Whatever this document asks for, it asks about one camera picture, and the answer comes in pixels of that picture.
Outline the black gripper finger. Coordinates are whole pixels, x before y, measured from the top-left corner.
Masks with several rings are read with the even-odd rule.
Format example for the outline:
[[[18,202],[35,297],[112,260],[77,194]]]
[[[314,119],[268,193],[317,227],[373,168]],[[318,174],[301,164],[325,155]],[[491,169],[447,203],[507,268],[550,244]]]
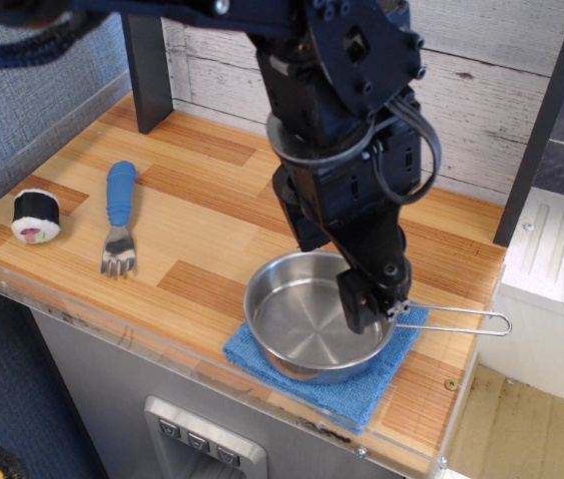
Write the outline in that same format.
[[[362,334],[368,326],[388,321],[378,290],[358,270],[340,273],[336,282],[346,324],[352,332]]]
[[[307,218],[297,202],[281,199],[281,206],[301,251],[313,251],[330,243],[329,236]]]

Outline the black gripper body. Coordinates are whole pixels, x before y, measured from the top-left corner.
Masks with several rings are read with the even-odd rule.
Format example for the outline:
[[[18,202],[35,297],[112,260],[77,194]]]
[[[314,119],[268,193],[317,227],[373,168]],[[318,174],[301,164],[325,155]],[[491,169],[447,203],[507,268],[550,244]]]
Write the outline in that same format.
[[[412,267],[399,225],[401,207],[418,199],[420,136],[397,119],[344,143],[321,148],[271,121],[281,159],[273,176],[281,199],[297,202],[340,251],[348,269],[374,284],[386,310],[407,300]]]

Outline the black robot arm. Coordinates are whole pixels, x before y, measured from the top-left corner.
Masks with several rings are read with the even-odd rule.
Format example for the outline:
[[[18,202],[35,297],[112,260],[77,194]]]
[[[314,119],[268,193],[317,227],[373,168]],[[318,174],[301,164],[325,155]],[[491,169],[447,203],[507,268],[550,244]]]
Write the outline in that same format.
[[[411,266],[400,209],[420,200],[423,144],[436,147],[411,82],[422,38],[403,1],[78,1],[78,10],[237,30],[256,47],[281,159],[275,193],[300,246],[332,243],[348,328],[361,333],[406,301]]]

